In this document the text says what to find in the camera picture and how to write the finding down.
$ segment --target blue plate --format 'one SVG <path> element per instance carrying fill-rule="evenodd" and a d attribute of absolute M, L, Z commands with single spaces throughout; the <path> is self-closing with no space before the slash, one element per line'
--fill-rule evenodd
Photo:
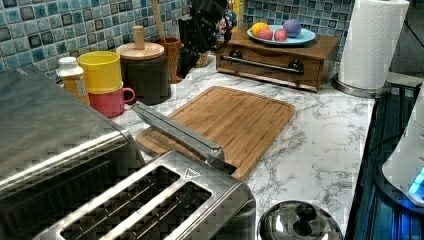
<path fill-rule="evenodd" d="M 278 29 L 283 29 L 283 26 L 282 25 L 269 25 L 269 29 L 271 29 L 271 31 L 275 32 Z M 247 34 L 251 38 L 253 38 L 257 41 L 260 41 L 260 42 L 263 42 L 263 43 L 269 44 L 269 45 L 278 45 L 278 46 L 301 45 L 301 44 L 305 44 L 305 43 L 310 42 L 310 41 L 315 39 L 315 33 L 311 32 L 307 29 L 304 29 L 304 28 L 302 28 L 302 30 L 300 31 L 300 34 L 297 37 L 287 38 L 286 41 L 284 41 L 284 42 L 275 41 L 274 37 L 272 38 L 272 40 L 265 40 L 265 39 L 254 37 L 252 35 L 252 29 L 251 28 L 249 28 L 249 30 L 247 30 Z"/>

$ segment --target paper towel holder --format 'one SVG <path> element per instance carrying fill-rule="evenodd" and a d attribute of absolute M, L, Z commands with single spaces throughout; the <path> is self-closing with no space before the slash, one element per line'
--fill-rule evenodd
<path fill-rule="evenodd" d="M 362 89 L 341 82 L 339 80 L 339 73 L 334 74 L 331 85 L 340 92 L 361 98 L 383 98 L 388 96 L 391 92 L 391 84 L 388 81 L 385 81 L 384 86 L 378 89 Z"/>

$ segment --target stovetop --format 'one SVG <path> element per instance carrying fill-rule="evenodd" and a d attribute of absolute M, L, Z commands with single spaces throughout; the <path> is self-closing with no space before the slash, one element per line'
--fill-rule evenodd
<path fill-rule="evenodd" d="M 418 88 L 392 85 L 388 97 L 377 99 L 373 109 L 346 239 L 424 239 L 424 215 L 396 202 L 376 184 L 381 166 L 403 134 Z"/>

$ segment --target wooden box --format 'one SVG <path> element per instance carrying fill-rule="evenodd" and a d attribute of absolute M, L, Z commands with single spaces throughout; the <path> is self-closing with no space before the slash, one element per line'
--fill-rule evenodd
<path fill-rule="evenodd" d="M 269 46 L 250 39 L 246 31 L 233 32 L 228 46 L 217 53 L 217 71 L 312 92 L 329 78 L 340 38 L 317 35 L 304 46 Z M 242 61 L 231 61 L 235 57 Z M 303 65 L 303 73 L 281 70 L 294 61 Z"/>

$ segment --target orange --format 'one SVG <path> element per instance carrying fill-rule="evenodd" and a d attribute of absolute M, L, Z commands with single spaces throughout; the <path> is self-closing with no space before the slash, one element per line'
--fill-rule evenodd
<path fill-rule="evenodd" d="M 258 34 L 259 34 L 259 32 L 261 30 L 263 30 L 263 29 L 269 29 L 268 24 L 263 23 L 263 22 L 258 22 L 258 23 L 253 24 L 252 29 L 251 29 L 252 30 L 252 35 L 254 37 L 257 37 Z"/>

